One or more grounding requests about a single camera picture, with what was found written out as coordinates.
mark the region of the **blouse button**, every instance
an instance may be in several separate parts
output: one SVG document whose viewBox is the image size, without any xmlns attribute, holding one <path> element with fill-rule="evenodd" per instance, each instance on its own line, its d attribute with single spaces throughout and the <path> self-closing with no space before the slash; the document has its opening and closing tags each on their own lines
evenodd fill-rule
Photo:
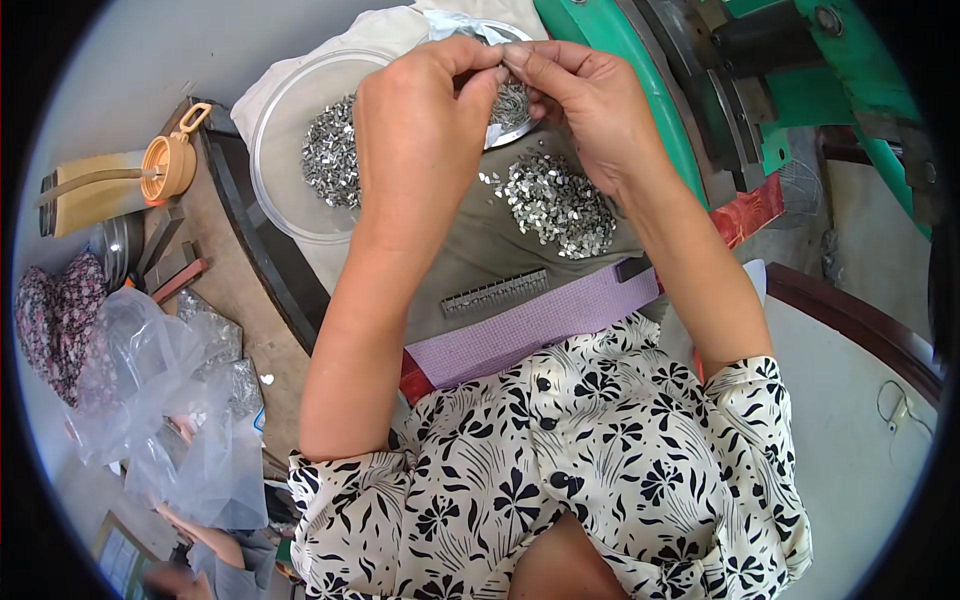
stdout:
<svg viewBox="0 0 960 600">
<path fill-rule="evenodd" d="M 550 485 L 558 490 L 565 488 L 568 485 L 566 473 L 557 471 L 550 475 Z"/>
</svg>

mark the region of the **pink floral cloth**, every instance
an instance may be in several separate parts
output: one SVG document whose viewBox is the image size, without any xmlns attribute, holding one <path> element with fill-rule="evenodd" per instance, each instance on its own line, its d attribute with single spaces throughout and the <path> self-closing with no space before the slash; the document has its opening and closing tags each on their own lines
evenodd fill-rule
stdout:
<svg viewBox="0 0 960 600">
<path fill-rule="evenodd" d="M 103 268 L 87 250 L 60 279 L 31 267 L 17 286 L 13 310 L 20 348 L 37 376 L 71 407 L 77 404 L 90 331 L 106 298 Z"/>
</svg>

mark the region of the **wooden table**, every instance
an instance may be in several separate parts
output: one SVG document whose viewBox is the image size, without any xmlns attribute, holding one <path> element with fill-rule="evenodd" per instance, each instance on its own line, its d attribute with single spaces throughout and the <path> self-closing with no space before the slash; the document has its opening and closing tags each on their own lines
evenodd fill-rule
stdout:
<svg viewBox="0 0 960 600">
<path fill-rule="evenodd" d="M 178 107 L 164 133 L 173 129 L 188 106 L 184 102 Z M 285 460 L 297 445 L 300 393 L 310 357 L 280 316 L 240 246 L 207 168 L 202 137 L 194 133 L 190 141 L 197 151 L 197 174 L 186 192 L 168 203 L 179 205 L 186 215 L 168 248 L 184 241 L 194 242 L 197 256 L 206 258 L 210 267 L 189 287 L 224 317 L 243 327 L 245 355 L 253 360 L 258 375 L 274 377 L 273 383 L 260 384 L 266 410 L 263 441 L 270 454 Z M 148 209 L 144 220 L 149 237 L 156 227 L 158 210 Z M 161 306 L 166 313 L 176 314 L 176 296 Z"/>
</svg>

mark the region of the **purple mat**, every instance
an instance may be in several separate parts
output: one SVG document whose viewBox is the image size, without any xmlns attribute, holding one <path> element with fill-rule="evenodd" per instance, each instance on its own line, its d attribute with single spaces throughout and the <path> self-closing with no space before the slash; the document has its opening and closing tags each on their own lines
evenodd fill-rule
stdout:
<svg viewBox="0 0 960 600">
<path fill-rule="evenodd" d="M 477 324 L 406 347 L 430 383 L 448 388 L 515 365 L 544 344 L 596 333 L 657 299 L 653 268 L 617 283 L 616 265 Z"/>
</svg>

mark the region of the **floral fabric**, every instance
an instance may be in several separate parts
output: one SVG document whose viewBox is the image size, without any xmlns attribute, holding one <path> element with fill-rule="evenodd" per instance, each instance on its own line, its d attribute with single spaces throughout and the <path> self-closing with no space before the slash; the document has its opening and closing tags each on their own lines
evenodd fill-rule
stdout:
<svg viewBox="0 0 960 600">
<path fill-rule="evenodd" d="M 811 559 L 777 363 L 702 386 L 659 336 L 634 314 L 424 397 L 389 451 L 294 452 L 307 597 L 503 599 L 567 511 L 632 598 L 776 597 Z"/>
<path fill-rule="evenodd" d="M 107 299 L 97 257 L 83 251 L 57 280 L 30 267 L 14 299 L 16 337 L 31 368 L 71 407 L 77 404 L 77 376 L 97 311 Z"/>
</svg>

